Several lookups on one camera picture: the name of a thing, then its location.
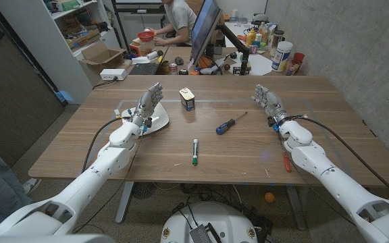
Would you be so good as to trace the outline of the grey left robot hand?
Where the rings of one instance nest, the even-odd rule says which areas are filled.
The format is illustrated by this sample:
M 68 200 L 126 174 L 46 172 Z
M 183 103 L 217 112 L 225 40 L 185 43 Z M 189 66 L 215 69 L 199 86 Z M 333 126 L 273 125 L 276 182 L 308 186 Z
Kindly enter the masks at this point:
M 139 98 L 132 115 L 132 123 L 136 124 L 137 126 L 141 126 L 143 125 L 146 118 L 152 116 L 158 102 L 160 102 L 160 100 L 163 98 L 162 89 L 162 85 L 158 82 L 144 91 L 142 96 Z

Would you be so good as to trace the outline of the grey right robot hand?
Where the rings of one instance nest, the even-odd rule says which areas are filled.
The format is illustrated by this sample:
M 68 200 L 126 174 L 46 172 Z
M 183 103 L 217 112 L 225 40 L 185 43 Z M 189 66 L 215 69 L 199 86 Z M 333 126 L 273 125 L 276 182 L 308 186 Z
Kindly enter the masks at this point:
M 251 98 L 264 108 L 269 126 L 276 125 L 279 128 L 283 123 L 291 120 L 280 97 L 263 85 L 256 85 L 255 95 Z

